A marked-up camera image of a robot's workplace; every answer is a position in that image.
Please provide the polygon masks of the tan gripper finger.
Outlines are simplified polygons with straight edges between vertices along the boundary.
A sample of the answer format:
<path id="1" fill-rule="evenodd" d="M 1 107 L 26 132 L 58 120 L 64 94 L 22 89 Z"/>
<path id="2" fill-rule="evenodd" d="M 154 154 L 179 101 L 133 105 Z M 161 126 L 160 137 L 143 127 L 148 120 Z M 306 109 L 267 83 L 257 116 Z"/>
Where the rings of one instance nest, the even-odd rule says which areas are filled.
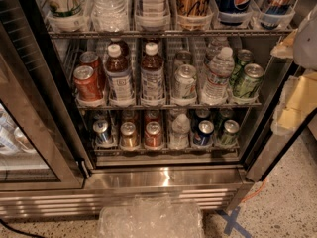
<path id="1" fill-rule="evenodd" d="M 286 81 L 270 129 L 274 135 L 294 132 L 317 107 L 317 72 L 308 71 Z"/>
<path id="2" fill-rule="evenodd" d="M 292 59 L 293 58 L 293 43 L 297 30 L 293 30 L 287 37 L 282 41 L 278 42 L 273 49 L 270 51 L 270 54 L 273 57 L 280 59 Z"/>

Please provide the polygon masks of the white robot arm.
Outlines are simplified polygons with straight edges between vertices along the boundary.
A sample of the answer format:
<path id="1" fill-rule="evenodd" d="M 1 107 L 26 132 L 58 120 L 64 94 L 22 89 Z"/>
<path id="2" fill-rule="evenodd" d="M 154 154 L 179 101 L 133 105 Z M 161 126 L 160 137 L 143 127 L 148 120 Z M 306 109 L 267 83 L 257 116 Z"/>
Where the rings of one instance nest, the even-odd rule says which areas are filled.
<path id="1" fill-rule="evenodd" d="M 317 107 L 317 6 L 270 53 L 276 58 L 293 59 L 306 69 L 303 75 L 288 78 L 274 110 L 270 129 L 283 136 L 294 132 Z"/>

